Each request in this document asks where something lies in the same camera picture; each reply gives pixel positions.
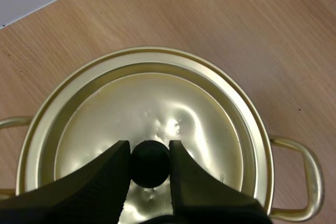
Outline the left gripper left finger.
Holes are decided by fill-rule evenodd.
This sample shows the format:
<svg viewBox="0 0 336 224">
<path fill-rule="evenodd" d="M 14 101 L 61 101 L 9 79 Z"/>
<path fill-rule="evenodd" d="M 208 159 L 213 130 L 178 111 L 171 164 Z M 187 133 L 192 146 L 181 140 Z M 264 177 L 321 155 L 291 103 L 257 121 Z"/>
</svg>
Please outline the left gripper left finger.
<svg viewBox="0 0 336 224">
<path fill-rule="evenodd" d="M 1 223 L 118 223 L 129 161 L 129 142 L 118 141 L 77 171 L 1 201 Z"/>
</svg>

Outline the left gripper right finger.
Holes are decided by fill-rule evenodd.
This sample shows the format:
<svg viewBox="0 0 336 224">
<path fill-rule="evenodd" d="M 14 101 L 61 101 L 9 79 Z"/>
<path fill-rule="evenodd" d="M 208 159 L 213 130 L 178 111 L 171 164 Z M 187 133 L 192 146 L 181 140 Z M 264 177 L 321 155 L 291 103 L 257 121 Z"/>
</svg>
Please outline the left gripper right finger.
<svg viewBox="0 0 336 224">
<path fill-rule="evenodd" d="M 174 215 L 187 223 L 271 223 L 259 201 L 216 180 L 180 141 L 170 141 Z"/>
</svg>

